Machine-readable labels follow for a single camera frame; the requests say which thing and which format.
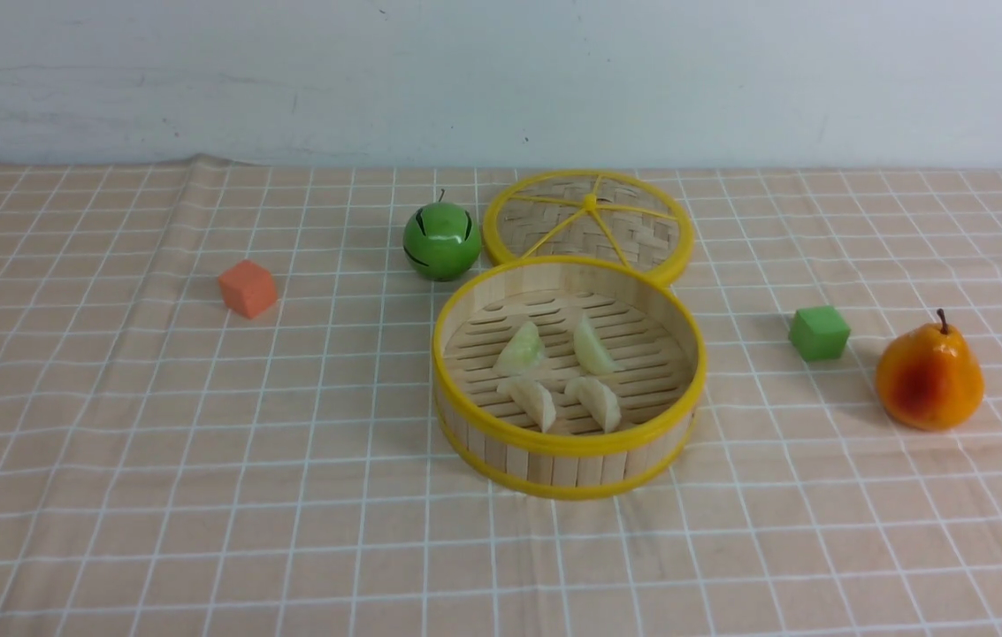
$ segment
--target bamboo steamer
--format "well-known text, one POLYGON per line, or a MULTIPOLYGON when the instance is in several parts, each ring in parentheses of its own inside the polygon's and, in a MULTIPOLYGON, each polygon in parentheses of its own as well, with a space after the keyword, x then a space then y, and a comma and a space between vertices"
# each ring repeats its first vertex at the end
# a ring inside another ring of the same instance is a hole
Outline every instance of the bamboo steamer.
POLYGON ((493 264, 581 254, 670 285, 688 264, 694 233, 685 208, 649 182, 608 170, 553 170, 498 194, 481 238, 493 264))
POLYGON ((465 463, 504 487, 568 500, 629 491, 677 459, 707 360, 701 331, 664 285, 621 262, 573 254, 523 257, 470 279, 441 310, 432 356, 441 431, 465 463), (582 373, 572 346, 582 313, 625 368, 600 377, 621 404, 624 424, 611 433, 562 394, 582 373), (525 320, 537 324, 548 355, 534 376, 556 405, 546 432, 497 394, 492 371, 525 320))

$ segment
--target woven bamboo lid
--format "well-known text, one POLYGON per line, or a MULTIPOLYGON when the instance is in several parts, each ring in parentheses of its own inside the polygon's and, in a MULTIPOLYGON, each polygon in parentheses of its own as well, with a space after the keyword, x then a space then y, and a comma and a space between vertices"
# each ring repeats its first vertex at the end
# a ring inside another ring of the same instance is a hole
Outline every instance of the woven bamboo lid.
POLYGON ((517 181, 493 199, 483 224, 495 264, 580 254, 642 271, 670 285, 689 261, 685 209, 647 182, 605 170, 555 170, 517 181))

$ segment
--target pear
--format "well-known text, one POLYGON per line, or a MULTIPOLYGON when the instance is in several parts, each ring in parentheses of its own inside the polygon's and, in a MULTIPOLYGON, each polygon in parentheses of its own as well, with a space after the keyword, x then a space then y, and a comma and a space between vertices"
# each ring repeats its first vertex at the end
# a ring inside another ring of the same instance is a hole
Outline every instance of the pear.
POLYGON ((984 373, 961 331, 941 323, 906 332, 882 353, 876 389, 894 420, 922 431, 958 427, 984 400, 984 373))

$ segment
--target wall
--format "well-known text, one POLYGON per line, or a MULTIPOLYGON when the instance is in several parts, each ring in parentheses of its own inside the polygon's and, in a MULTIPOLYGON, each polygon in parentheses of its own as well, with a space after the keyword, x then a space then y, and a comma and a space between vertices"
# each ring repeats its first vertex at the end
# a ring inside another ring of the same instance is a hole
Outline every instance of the wall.
POLYGON ((999 0, 0 0, 0 161, 1002 166, 999 0))

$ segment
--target table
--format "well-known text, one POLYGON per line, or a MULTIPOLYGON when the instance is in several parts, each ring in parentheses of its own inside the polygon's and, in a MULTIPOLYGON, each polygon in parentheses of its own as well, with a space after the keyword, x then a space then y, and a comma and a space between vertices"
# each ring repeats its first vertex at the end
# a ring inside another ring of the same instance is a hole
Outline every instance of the table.
POLYGON ((0 165, 0 634, 1002 634, 1002 170, 627 170, 693 216, 711 366, 677 463, 590 503, 445 444, 457 283, 400 249, 532 172, 0 165), (214 281, 245 256, 254 322, 214 281), (807 366, 825 302, 851 344, 807 366), (948 435, 872 382, 936 307, 987 381, 948 435))

